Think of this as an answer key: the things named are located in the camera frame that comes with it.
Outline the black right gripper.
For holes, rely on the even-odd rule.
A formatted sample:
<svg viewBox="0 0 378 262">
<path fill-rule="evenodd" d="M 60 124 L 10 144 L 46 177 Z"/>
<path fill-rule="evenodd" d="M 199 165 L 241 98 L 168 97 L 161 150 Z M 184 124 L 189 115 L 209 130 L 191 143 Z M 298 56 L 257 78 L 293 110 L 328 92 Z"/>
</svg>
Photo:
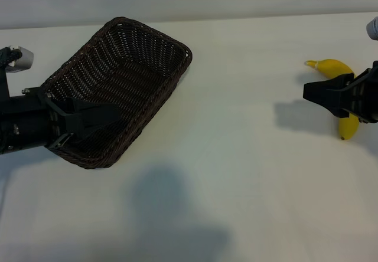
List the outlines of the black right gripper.
<svg viewBox="0 0 378 262">
<path fill-rule="evenodd" d="M 354 79 L 353 73 L 342 74 L 325 81 L 304 84 L 303 98 L 322 106 L 335 117 L 347 118 L 349 112 L 342 109 L 336 99 L 315 98 L 326 90 L 340 90 L 351 83 L 349 112 L 363 123 L 377 123 L 377 61 Z"/>
</svg>

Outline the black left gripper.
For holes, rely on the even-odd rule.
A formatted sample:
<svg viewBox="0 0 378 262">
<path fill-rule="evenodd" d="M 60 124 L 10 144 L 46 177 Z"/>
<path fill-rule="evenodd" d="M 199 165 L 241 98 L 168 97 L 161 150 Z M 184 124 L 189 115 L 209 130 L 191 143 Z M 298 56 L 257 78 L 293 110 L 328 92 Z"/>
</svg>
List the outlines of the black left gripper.
<svg viewBox="0 0 378 262">
<path fill-rule="evenodd" d="M 69 113 L 81 120 L 68 120 Z M 44 146 L 59 148 L 72 136 L 85 139 L 96 126 L 120 120 L 120 108 L 112 103 L 91 103 L 73 97 L 59 102 L 40 87 L 23 95 L 1 96 L 1 154 Z"/>
</svg>

